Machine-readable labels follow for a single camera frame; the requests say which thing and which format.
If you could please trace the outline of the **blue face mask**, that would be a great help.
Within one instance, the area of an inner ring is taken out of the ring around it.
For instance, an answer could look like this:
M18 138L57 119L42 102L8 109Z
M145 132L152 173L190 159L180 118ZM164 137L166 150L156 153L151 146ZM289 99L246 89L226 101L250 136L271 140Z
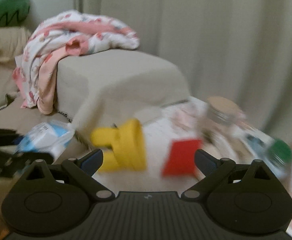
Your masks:
M17 145L17 152L49 153L56 161L74 137L70 123L57 120L34 126Z

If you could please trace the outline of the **yellow plush toy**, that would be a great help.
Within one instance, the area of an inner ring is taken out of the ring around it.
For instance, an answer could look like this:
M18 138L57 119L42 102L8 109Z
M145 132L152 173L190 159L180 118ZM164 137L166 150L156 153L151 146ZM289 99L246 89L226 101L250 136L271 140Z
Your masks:
M100 172L119 170L144 171L147 168L142 125L130 119L119 127L99 127L90 140L96 148L105 148Z

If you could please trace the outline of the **green capped bottle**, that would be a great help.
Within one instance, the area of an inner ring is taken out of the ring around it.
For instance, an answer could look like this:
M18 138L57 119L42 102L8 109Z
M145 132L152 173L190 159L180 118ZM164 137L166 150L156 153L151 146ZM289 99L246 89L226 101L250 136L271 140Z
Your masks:
M261 134L247 133L242 142L255 159L261 159L279 179L287 178L292 164L292 150L283 140L261 138Z

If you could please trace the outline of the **grey sofa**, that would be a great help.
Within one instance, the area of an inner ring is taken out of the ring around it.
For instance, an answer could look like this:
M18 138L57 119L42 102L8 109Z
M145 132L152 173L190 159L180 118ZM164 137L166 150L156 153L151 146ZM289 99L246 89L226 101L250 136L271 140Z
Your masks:
M83 155L91 146L94 128L120 125L134 117L147 122L161 107L190 95L175 64L140 51L113 49L66 57L57 65L56 80L53 114L22 108L23 99L17 97L0 110L0 128L24 134L45 121L70 121L76 136L57 163Z

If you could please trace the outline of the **beige cushion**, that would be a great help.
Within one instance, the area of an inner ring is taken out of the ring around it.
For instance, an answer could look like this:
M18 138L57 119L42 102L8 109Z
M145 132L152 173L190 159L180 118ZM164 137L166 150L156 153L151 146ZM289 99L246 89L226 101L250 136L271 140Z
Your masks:
M25 27L0 28L0 66L20 55L31 36Z

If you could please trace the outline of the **beige curtain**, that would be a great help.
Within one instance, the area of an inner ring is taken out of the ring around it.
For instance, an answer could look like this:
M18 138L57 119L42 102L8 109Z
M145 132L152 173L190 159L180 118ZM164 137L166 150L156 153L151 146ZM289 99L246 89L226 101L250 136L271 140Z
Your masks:
M75 0L176 64L193 96L235 102L251 125L292 141L292 0Z

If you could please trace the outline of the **pink floral blanket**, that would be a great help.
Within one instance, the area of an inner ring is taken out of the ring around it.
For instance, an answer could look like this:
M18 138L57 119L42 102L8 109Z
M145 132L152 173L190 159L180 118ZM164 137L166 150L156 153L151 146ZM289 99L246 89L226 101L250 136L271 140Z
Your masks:
M105 15L70 10L43 21L15 57L12 77L23 98L21 108L37 107L45 115L53 111L57 64L65 57L135 50L139 44L130 26Z

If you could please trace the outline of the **green patterned cushion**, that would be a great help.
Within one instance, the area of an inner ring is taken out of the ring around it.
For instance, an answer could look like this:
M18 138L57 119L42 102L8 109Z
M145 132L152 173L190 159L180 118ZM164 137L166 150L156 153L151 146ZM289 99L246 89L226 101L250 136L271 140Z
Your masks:
M21 25L29 11L30 0L0 0L0 28Z

